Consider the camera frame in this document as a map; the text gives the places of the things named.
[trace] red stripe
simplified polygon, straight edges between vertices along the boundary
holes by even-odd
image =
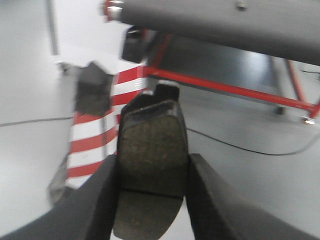
[[[70,147],[70,154],[87,151],[90,149],[96,149],[102,147],[103,144],[103,134],[89,137],[86,139],[81,139],[77,141],[73,141]]]
[[[131,91],[131,92],[126,92],[123,94],[119,95],[114,95],[112,98],[113,105],[122,105],[122,104],[127,104],[129,103],[137,94],[140,92],[139,91]]]
[[[84,124],[87,122],[91,122],[94,120],[101,119],[102,116],[96,116],[96,115],[91,115],[91,114],[82,114],[81,112],[76,112],[74,115],[74,120],[73,124]]]
[[[120,114],[116,115],[116,120],[118,124],[120,124],[120,119],[121,119],[121,115]]]
[[[116,130],[116,127],[114,126],[113,128],[109,129],[103,134],[89,137],[86,139],[81,139],[77,141],[73,141],[71,143],[70,147],[70,153],[77,153],[77,152],[82,152],[82,151],[87,151],[91,149],[96,149],[99,147],[102,147],[103,145],[109,143],[112,139],[114,139],[118,135],[118,132]]]
[[[106,143],[110,143],[116,136],[118,136],[118,131],[114,126],[113,128],[105,132]]]
[[[138,67],[119,72],[116,84],[126,83],[135,79],[138,79]]]
[[[99,161],[85,166],[70,168],[68,169],[67,178],[81,177],[93,174],[99,168],[102,162],[103,161]]]

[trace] red metal bar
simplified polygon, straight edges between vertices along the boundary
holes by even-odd
[[[287,66],[287,69],[288,69],[288,72],[290,75],[290,79],[291,79],[291,82],[293,85],[293,89],[295,91],[297,99],[300,101],[306,102],[305,95],[302,91],[301,85],[299,84],[299,80],[298,80],[297,75],[295,73],[295,70],[292,66],[292,61],[285,59],[285,62],[286,62],[286,66]]]
[[[309,112],[309,117],[312,119],[315,119],[320,112],[320,101],[317,105],[314,106],[314,108]]]
[[[170,79],[170,80],[174,80],[181,83],[186,83],[186,84],[191,84],[191,85],[200,86],[204,88],[219,90],[219,91],[223,91],[231,94],[246,96],[253,99],[259,99],[259,100],[263,100],[271,103],[303,109],[310,112],[314,111],[315,109],[315,105],[308,102],[290,99],[282,96],[277,96],[277,95],[273,95],[273,94],[269,94],[261,91],[250,90],[243,87],[227,85],[220,82],[209,81],[203,78],[184,75],[184,74],[167,71],[163,69],[158,69],[152,66],[144,67],[144,75],[145,76],[153,75],[153,76],[157,76],[164,79]]]
[[[169,45],[171,37],[172,37],[171,34],[166,34],[164,36],[164,40],[161,43],[161,45],[159,47],[159,50],[158,50],[158,52],[156,53],[156,55],[154,57],[153,63],[151,64],[152,67],[156,68],[160,64],[160,62],[161,62],[161,60],[162,60],[162,58],[163,58],[163,56],[164,56],[164,54],[166,52],[166,49],[167,49],[167,47]]]

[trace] black block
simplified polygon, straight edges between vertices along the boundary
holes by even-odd
[[[113,233],[123,240],[157,240],[170,227],[183,198],[121,191]]]
[[[196,240],[316,240],[240,196],[199,155],[190,155],[186,203]]]
[[[144,57],[147,43],[144,41],[144,30],[136,26],[130,27],[125,35],[122,59],[140,63]]]
[[[113,227],[121,239],[159,239],[181,207],[189,160],[179,91],[175,93],[156,97],[144,92],[121,111],[121,194]]]
[[[91,62],[78,79],[75,110],[83,114],[102,116],[110,109],[113,76]]]
[[[0,240],[107,240],[118,194],[119,169],[113,155],[68,199]]]

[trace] gray panel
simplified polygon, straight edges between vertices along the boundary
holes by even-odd
[[[320,65],[320,2],[126,0],[122,22],[229,47]]]

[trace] white floor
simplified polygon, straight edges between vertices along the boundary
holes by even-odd
[[[70,120],[1,126],[73,115],[75,77],[61,77],[53,62],[44,1],[0,0],[0,236],[50,209],[46,188],[68,151]],[[309,76],[299,73],[316,102],[320,83]],[[180,101],[188,128],[229,144],[188,131],[191,153],[257,205],[320,237],[319,124],[301,124],[300,110],[276,115],[273,105],[186,86]]]

